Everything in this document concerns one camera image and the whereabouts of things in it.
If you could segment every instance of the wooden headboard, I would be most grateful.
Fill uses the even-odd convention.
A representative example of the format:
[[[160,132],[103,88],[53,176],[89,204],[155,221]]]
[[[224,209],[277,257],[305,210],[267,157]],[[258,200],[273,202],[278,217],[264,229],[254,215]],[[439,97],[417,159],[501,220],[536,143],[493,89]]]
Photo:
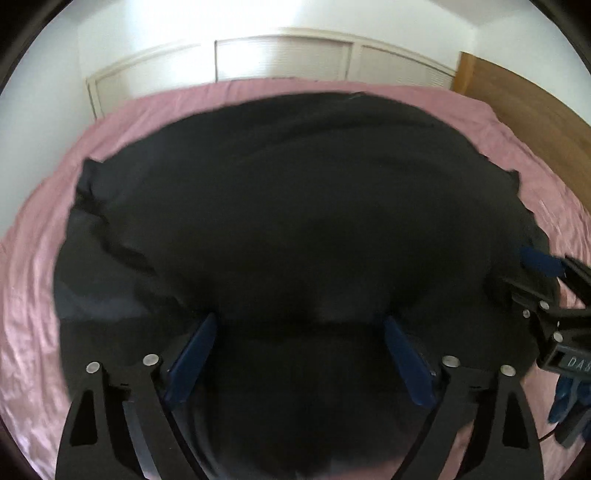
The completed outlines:
[[[488,103],[591,211],[591,127],[581,117],[529,80],[468,53],[452,88]]]

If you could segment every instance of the bed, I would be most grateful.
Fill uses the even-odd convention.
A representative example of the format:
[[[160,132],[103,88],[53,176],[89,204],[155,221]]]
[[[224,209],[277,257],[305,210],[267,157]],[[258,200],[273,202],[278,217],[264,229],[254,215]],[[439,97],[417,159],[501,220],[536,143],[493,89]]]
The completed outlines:
[[[473,72],[477,71],[477,64],[475,61]],[[462,71],[460,65],[456,89],[465,85],[464,93],[477,92],[476,77],[462,80]],[[550,237],[553,253],[570,254],[591,262],[588,241],[591,218],[573,193],[577,186],[567,186],[497,119],[493,111],[494,97],[488,99],[493,105],[491,108],[444,89],[261,79],[221,82],[132,100],[97,121],[79,139],[56,172],[27,200],[14,226],[0,243],[0,318],[3,320],[0,417],[38,476],[53,477],[69,407],[60,369],[59,326],[53,311],[51,284],[54,260],[64,239],[65,222],[82,161],[87,157],[107,158],[163,125],[196,112],[282,93],[331,90],[369,92],[400,100],[423,108],[463,132],[498,166],[520,171],[521,199]],[[563,300],[574,305],[574,298],[566,292]],[[553,401],[555,383],[555,375],[536,367],[524,380],[540,436],[551,429],[545,417]],[[468,430],[458,435],[442,478],[455,475],[468,438]],[[583,444],[579,442],[564,451],[553,439],[548,439],[542,447],[547,478],[559,479]],[[390,478],[393,468],[393,465],[384,465],[380,471],[368,472],[368,477]]]

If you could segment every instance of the silver screw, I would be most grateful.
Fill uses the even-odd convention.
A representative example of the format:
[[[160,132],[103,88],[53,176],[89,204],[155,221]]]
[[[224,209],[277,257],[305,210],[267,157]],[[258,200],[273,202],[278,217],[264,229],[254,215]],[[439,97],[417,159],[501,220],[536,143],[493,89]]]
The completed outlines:
[[[90,362],[86,365],[86,373],[88,374],[95,374],[100,370],[100,363],[98,362]]]
[[[144,365],[146,367],[153,367],[160,361],[160,357],[155,353],[149,353],[144,357]]]
[[[457,368],[461,365],[460,359],[453,355],[446,355],[441,359],[443,365],[449,368]]]
[[[515,368],[513,368],[512,366],[503,365],[501,366],[501,373],[506,377],[514,377],[517,372],[515,371]]]

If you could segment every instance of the black fabric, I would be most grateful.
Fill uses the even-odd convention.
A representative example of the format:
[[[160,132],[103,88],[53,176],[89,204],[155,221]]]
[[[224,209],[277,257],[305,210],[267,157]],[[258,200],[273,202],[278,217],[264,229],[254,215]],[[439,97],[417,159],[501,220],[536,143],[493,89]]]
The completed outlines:
[[[518,175],[412,106],[344,93],[201,113],[87,160],[55,272],[63,368],[133,363],[215,312],[190,404],[214,477],[312,478],[404,455],[427,412],[392,364],[392,313],[432,365],[523,375],[536,347],[487,295],[553,295]]]

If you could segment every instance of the pink bedsheet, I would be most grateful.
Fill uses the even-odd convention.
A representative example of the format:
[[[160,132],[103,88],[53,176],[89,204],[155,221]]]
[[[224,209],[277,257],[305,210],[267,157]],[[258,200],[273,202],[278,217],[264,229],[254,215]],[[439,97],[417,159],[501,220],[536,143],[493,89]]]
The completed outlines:
[[[0,415],[25,457],[43,479],[54,476],[61,431],[70,404],[60,369],[59,321],[53,309],[53,267],[64,240],[82,161],[103,160],[125,145],[170,122],[231,103],[289,92],[341,90],[370,92],[418,106],[464,133],[504,169],[521,173],[521,199],[550,237],[552,251],[591,263],[591,218],[564,183],[491,108],[442,89],[372,86],[350,82],[294,79],[242,80],[164,92],[133,100],[90,127],[56,172],[22,207],[0,243]],[[565,296],[572,305],[574,300]],[[545,418],[557,377],[533,367],[524,380],[540,435],[550,431]],[[453,478],[468,440],[458,435],[442,479]],[[559,479],[582,447],[563,450],[553,438],[543,443],[546,478]],[[390,479],[392,462],[346,479]]]

